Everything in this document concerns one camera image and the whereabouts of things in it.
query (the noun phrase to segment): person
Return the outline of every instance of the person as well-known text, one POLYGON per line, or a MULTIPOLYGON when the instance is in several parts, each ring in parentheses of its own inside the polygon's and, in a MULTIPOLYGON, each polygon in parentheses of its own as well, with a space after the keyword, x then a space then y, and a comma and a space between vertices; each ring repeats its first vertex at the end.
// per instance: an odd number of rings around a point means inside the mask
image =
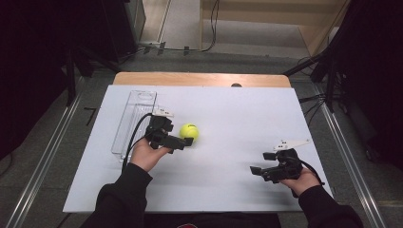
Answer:
MULTIPOLYGON (((161 147, 153 149, 146 139, 134 145, 130 163, 115 183, 106 184, 99 192, 95 211, 86 219, 81 227, 144 227, 144 211, 146 207, 145 190, 152 181, 148 172, 157 164, 162 156, 171 151, 161 147)), ((308 227, 363 227, 355 210, 347 205, 339 205, 327 194, 319 184, 315 174, 303 168, 298 180, 282 180, 282 184, 290 187, 299 196, 298 203, 308 220, 308 227)), ((208 219, 218 226, 226 227, 267 227, 258 220, 246 218, 247 222, 231 223, 231 218, 208 219)), ((183 222, 172 227, 202 227, 196 222, 183 222)))

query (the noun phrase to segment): white tabletop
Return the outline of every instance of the white tabletop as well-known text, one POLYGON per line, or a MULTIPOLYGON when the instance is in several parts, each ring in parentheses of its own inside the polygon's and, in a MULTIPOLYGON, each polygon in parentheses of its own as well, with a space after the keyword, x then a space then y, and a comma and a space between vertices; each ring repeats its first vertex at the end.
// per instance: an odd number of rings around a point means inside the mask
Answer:
POLYGON ((150 172, 148 212, 299 211, 286 186, 253 176, 249 166, 274 167, 263 152, 281 140, 310 140, 297 147, 331 194, 312 137, 292 88, 110 85, 86 145, 64 212, 92 212, 101 187, 114 182, 122 164, 111 147, 130 91, 156 91, 158 105, 182 124, 195 124, 198 140, 167 154, 150 172))

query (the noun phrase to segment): transparent container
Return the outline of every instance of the transparent container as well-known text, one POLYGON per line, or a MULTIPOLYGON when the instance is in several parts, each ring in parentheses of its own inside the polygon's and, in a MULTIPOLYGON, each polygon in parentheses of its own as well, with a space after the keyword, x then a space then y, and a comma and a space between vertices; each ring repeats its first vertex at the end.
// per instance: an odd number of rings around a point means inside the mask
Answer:
MULTIPOLYGON (((157 92, 138 90, 130 92, 118 132, 116 133, 115 141, 112 145, 112 153, 118 155, 121 161, 125 158, 130 138, 133 135, 137 123, 145 114, 152 113, 154 108, 158 108, 157 92)), ((150 117, 148 116, 142 121, 132 143, 144 136, 149 120, 150 117)))

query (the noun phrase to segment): tennis ball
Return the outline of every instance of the tennis ball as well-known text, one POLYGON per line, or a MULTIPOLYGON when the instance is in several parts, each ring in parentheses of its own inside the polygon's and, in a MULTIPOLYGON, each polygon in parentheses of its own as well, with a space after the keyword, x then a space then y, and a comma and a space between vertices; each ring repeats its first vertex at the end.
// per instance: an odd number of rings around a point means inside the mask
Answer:
POLYGON ((199 129, 192 123, 186 123, 179 132, 181 138, 193 138, 195 141, 199 137, 199 129))

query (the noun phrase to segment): black sweatshirt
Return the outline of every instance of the black sweatshirt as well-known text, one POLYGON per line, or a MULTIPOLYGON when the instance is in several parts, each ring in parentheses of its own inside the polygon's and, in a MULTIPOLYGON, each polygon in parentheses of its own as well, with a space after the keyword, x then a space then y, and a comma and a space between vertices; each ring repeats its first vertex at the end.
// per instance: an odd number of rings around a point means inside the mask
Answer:
MULTIPOLYGON (((95 211, 82 227, 144 227, 145 189, 151 180, 142 168, 129 163, 115 183, 101 189, 95 211)), ((303 192, 299 205, 309 227, 363 227, 353 208, 338 205, 322 186, 303 192)))

